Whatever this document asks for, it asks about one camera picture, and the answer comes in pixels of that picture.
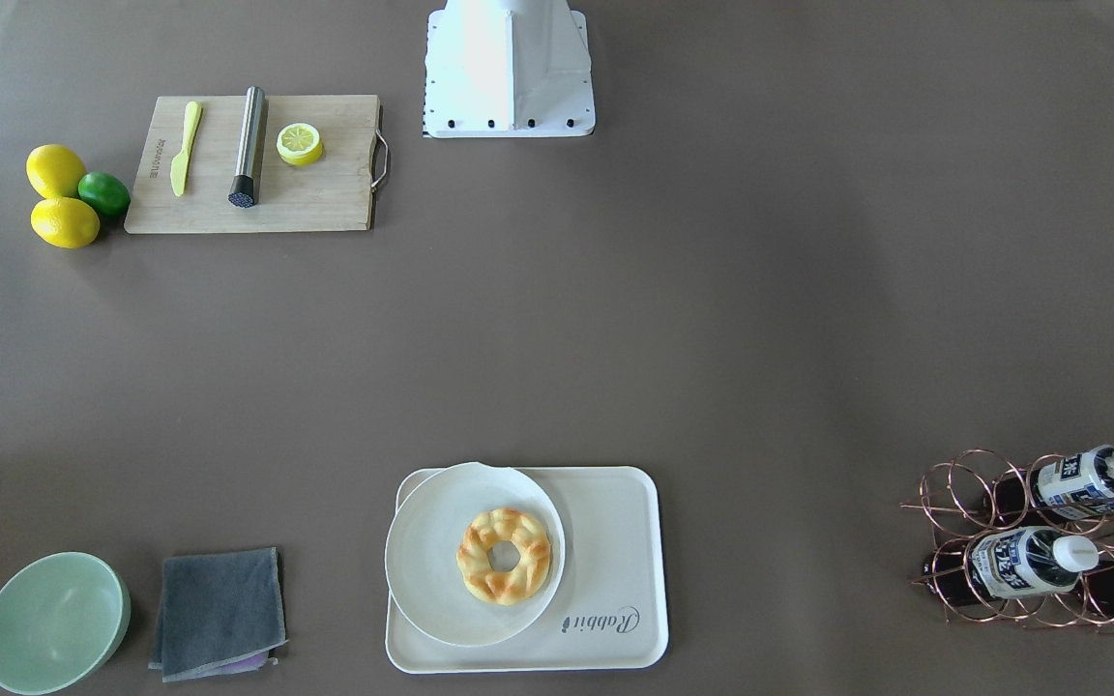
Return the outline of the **cream serving tray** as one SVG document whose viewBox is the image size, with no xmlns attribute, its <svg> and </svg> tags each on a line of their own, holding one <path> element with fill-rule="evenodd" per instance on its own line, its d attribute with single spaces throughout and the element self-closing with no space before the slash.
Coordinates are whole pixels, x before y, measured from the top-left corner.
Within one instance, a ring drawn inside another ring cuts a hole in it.
<svg viewBox="0 0 1114 696">
<path fill-rule="evenodd" d="M 399 486 L 395 511 L 442 470 Z M 385 653 L 412 674 L 647 668 L 668 645 L 659 493 L 632 465 L 514 468 L 553 499 L 565 529 L 561 584 L 538 620 L 514 638 L 457 647 L 405 620 L 390 590 Z"/>
</svg>

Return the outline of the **tea bottle lower rack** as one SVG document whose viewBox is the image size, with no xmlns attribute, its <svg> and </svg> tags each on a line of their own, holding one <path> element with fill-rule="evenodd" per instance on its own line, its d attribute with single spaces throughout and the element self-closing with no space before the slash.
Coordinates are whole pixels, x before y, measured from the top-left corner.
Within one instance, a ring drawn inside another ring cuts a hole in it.
<svg viewBox="0 0 1114 696">
<path fill-rule="evenodd" d="M 952 607 L 1069 592 L 1100 563 L 1100 549 L 1049 526 L 959 540 L 924 563 L 924 584 Z"/>
</svg>

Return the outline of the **tea bottle rack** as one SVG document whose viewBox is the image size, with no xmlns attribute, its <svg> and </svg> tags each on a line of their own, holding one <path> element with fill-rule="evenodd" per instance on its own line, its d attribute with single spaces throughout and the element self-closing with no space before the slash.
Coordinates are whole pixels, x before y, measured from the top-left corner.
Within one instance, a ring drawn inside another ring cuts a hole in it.
<svg viewBox="0 0 1114 696">
<path fill-rule="evenodd" d="M 1100 549 L 1049 526 L 959 540 L 924 563 L 924 584 L 952 607 L 1069 592 L 1100 563 Z"/>
<path fill-rule="evenodd" d="M 994 520 L 1008 525 L 1062 525 L 1114 511 L 1114 447 L 1004 476 L 994 486 Z"/>
</svg>

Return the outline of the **tea bottle upper rack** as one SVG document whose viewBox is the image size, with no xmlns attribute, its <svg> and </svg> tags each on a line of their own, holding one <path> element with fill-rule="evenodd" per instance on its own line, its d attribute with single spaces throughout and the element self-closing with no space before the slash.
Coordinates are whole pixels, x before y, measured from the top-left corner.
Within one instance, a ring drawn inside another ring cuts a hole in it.
<svg viewBox="0 0 1114 696">
<path fill-rule="evenodd" d="M 994 520 L 1008 525 L 1062 525 L 1114 511 L 1114 447 L 1004 476 L 994 486 Z"/>
</svg>

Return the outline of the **white plate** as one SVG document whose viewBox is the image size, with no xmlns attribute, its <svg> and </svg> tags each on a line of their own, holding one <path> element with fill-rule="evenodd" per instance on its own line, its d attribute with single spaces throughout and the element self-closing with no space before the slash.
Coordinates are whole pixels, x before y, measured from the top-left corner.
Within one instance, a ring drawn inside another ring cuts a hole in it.
<svg viewBox="0 0 1114 696">
<path fill-rule="evenodd" d="M 551 537 L 553 563 L 534 597 L 494 605 L 465 589 L 455 560 L 465 528 L 486 510 L 535 516 Z M 479 462 L 439 471 L 398 508 L 385 537 L 385 580 L 399 611 L 428 637 L 457 647 L 504 643 L 538 620 L 561 584 L 565 529 L 551 497 L 514 468 Z"/>
</svg>

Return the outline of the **wooden cutting board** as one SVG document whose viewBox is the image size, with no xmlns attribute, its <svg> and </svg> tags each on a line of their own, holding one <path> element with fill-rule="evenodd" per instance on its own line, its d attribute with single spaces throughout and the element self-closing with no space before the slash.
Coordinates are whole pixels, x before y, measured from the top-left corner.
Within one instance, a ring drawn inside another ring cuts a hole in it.
<svg viewBox="0 0 1114 696">
<path fill-rule="evenodd" d="M 172 161 L 183 144 L 190 96 L 162 96 L 143 144 L 131 203 L 130 234 L 238 234 L 368 231 L 374 218 L 374 164 L 381 101 L 375 94 L 267 94 L 256 159 L 255 204 L 233 206 L 236 151 L 245 96 L 198 96 L 202 118 L 190 146 L 185 193 L 172 192 Z M 276 136 L 309 122 L 324 144 L 322 158 L 304 167 L 282 161 Z"/>
</svg>

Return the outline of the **lemon half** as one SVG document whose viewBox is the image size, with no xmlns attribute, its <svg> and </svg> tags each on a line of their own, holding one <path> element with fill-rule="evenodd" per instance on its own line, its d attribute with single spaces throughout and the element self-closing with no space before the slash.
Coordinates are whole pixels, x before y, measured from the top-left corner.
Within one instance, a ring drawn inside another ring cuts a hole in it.
<svg viewBox="0 0 1114 696">
<path fill-rule="evenodd" d="M 324 144 L 317 128 L 307 122 L 292 122 L 276 136 L 276 153 L 291 166 L 307 166 L 322 158 Z"/>
</svg>

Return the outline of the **steel muddler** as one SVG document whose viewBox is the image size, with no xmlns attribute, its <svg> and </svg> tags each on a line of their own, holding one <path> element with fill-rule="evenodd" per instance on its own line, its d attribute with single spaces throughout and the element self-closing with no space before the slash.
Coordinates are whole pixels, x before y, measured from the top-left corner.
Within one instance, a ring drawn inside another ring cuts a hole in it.
<svg viewBox="0 0 1114 696">
<path fill-rule="evenodd" d="M 234 175 L 231 177 L 228 200 L 236 208 L 247 210 L 257 202 L 258 159 L 262 151 L 262 133 L 266 125 L 267 101 L 264 89 L 251 85 L 245 94 L 245 107 L 240 131 L 238 151 Z"/>
</svg>

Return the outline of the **yellow plastic knife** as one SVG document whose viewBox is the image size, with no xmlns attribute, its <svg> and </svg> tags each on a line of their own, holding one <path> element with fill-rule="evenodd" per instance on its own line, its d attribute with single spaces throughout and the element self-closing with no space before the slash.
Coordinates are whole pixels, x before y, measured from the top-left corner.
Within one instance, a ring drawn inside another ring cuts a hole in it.
<svg viewBox="0 0 1114 696">
<path fill-rule="evenodd" d="M 180 138 L 180 151 L 174 155 L 172 166 L 169 166 L 169 184 L 172 193 L 176 197 L 182 197 L 186 190 L 189 179 L 190 149 L 197 136 L 198 127 L 203 114 L 203 106 L 199 101 L 187 101 L 183 110 L 183 131 Z"/>
</svg>

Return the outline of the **grey folded cloth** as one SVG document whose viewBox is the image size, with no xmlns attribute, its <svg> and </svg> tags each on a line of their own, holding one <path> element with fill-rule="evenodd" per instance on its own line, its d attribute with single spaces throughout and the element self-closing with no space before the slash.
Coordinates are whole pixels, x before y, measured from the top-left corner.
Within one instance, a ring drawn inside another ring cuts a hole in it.
<svg viewBox="0 0 1114 696">
<path fill-rule="evenodd" d="M 163 682 L 257 670 L 284 643 L 274 547 L 164 560 L 149 664 Z"/>
</svg>

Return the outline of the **green lime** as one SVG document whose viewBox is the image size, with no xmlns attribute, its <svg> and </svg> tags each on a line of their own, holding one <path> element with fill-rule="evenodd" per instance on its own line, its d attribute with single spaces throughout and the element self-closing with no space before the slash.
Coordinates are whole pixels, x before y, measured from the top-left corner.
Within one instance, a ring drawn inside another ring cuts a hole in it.
<svg viewBox="0 0 1114 696">
<path fill-rule="evenodd" d="M 76 197 L 106 218 L 123 216 L 131 203 L 127 186 L 106 171 L 84 173 L 76 184 Z"/>
</svg>

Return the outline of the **yellow lemon near board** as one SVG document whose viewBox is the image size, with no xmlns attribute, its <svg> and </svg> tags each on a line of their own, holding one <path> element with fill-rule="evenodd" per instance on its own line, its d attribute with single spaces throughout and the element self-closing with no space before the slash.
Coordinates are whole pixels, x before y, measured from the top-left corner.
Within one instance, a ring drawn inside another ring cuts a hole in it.
<svg viewBox="0 0 1114 696">
<path fill-rule="evenodd" d="M 101 218 L 88 203 L 78 198 L 59 197 L 35 204 L 31 226 L 45 242 L 62 249 L 87 247 L 101 231 Z"/>
</svg>

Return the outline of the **mint green bowl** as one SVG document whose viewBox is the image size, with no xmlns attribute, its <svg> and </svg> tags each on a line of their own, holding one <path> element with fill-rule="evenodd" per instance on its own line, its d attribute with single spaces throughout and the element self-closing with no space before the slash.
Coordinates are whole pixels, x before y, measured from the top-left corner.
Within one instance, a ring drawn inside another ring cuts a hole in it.
<svg viewBox="0 0 1114 696">
<path fill-rule="evenodd" d="M 57 552 L 0 590 L 0 687 L 43 695 L 101 668 L 130 621 L 130 594 L 111 565 Z"/>
</svg>

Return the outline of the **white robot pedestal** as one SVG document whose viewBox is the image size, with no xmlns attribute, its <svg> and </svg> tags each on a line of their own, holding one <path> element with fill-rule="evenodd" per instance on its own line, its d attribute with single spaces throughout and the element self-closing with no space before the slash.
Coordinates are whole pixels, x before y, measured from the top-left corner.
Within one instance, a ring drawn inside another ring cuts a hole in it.
<svg viewBox="0 0 1114 696">
<path fill-rule="evenodd" d="M 577 137 L 596 122 L 587 21 L 566 1 L 448 1 L 429 14 L 424 136 Z"/>
</svg>

